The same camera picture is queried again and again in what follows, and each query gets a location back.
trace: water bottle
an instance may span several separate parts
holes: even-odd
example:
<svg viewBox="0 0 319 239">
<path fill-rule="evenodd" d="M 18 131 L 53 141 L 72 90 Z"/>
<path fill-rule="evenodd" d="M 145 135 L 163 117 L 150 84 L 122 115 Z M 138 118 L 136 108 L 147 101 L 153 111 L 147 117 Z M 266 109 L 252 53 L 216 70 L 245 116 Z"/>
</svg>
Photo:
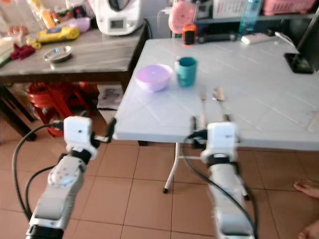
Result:
<svg viewBox="0 0 319 239">
<path fill-rule="evenodd" d="M 239 37 L 254 31 L 262 3 L 263 0 L 246 0 L 245 10 L 239 25 Z"/>
</svg>

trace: gray table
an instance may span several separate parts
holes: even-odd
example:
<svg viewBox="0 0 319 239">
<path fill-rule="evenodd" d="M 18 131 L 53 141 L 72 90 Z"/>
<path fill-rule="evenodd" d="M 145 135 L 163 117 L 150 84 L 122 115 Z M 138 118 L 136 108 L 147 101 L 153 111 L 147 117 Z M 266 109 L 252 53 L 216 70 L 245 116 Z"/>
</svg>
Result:
<svg viewBox="0 0 319 239">
<path fill-rule="evenodd" d="M 184 47 L 180 39 L 145 44 L 132 80 L 117 111 L 116 139 L 183 142 L 191 117 L 201 115 L 199 91 L 206 89 L 209 122 L 221 120 L 212 99 L 215 87 L 226 95 L 224 106 L 237 123 L 240 146 L 319 150 L 319 77 L 293 73 L 283 54 L 297 52 L 283 40 L 244 45 L 216 42 Z M 193 87 L 170 86 L 148 93 L 136 83 L 136 72 L 150 64 L 174 68 L 177 56 L 198 60 Z"/>
<path fill-rule="evenodd" d="M 30 57 L 0 68 L 0 83 L 17 82 L 121 82 L 125 90 L 148 37 L 146 26 L 128 36 L 112 37 L 90 30 L 74 41 L 43 45 Z M 49 64 L 43 55 L 52 48 L 70 45 L 73 57 Z"/>
</svg>

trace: purple bowl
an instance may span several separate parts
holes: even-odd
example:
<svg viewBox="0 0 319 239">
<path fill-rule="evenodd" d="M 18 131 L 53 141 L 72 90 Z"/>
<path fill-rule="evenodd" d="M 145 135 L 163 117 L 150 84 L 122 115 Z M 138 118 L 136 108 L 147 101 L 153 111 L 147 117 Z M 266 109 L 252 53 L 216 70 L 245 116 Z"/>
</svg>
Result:
<svg viewBox="0 0 319 239">
<path fill-rule="evenodd" d="M 172 68 L 167 65 L 149 65 L 138 70 L 136 82 L 148 92 L 160 91 L 169 85 L 172 74 Z"/>
<path fill-rule="evenodd" d="M 80 32 L 86 32 L 90 28 L 91 20 L 89 17 L 73 18 L 60 24 L 60 26 L 76 26 Z"/>
</svg>

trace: metal bowl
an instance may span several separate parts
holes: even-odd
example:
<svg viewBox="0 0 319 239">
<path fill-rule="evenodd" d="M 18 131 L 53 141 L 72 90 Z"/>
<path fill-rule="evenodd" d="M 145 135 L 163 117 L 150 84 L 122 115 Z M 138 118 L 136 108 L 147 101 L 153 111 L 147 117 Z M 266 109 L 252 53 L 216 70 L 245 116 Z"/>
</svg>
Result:
<svg viewBox="0 0 319 239">
<path fill-rule="evenodd" d="M 69 59 L 72 55 L 70 46 L 62 46 L 54 48 L 44 54 L 43 59 L 47 62 L 58 63 Z"/>
</svg>

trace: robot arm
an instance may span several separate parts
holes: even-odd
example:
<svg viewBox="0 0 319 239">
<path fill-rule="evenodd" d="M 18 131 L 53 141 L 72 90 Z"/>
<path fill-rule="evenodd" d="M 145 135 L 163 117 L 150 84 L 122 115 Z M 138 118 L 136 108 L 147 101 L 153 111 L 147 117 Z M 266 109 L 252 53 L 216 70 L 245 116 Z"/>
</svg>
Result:
<svg viewBox="0 0 319 239">
<path fill-rule="evenodd" d="M 207 127 L 206 149 L 201 160 L 211 173 L 209 179 L 229 193 L 245 208 L 247 192 L 236 170 L 236 126 L 232 122 L 211 123 Z M 245 215 L 220 190 L 209 184 L 215 201 L 215 226 L 218 239 L 254 239 Z"/>
<path fill-rule="evenodd" d="M 68 153 L 48 175 L 47 187 L 32 214 L 26 239 L 63 237 L 76 195 L 83 184 L 86 166 L 97 155 L 98 141 L 110 141 L 115 122 L 110 124 L 108 137 L 93 137 L 90 118 L 75 116 L 64 120 L 64 139 Z"/>
</svg>

